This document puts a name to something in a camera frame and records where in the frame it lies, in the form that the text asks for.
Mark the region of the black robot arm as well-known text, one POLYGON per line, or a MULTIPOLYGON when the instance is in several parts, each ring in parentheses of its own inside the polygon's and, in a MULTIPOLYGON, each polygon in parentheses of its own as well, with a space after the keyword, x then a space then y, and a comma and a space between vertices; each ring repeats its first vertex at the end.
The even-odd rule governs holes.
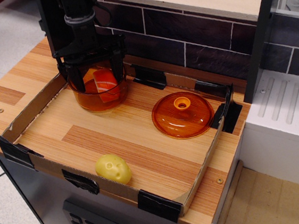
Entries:
POLYGON ((117 81, 122 80, 126 53, 124 35, 102 35, 96 10, 108 12, 97 0, 37 0, 44 30, 59 72, 84 93, 83 69, 108 60, 117 81))

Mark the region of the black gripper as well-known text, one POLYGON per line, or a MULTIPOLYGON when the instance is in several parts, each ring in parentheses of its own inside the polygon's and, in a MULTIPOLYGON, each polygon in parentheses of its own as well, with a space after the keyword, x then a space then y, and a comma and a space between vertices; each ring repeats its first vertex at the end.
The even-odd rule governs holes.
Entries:
POLYGON ((52 57, 59 73, 71 82, 78 92, 85 92, 82 74, 75 64, 97 62, 110 58, 110 66, 117 81, 123 79, 123 60, 127 53, 124 35, 102 35, 96 31, 95 21, 84 24, 49 25, 52 57))

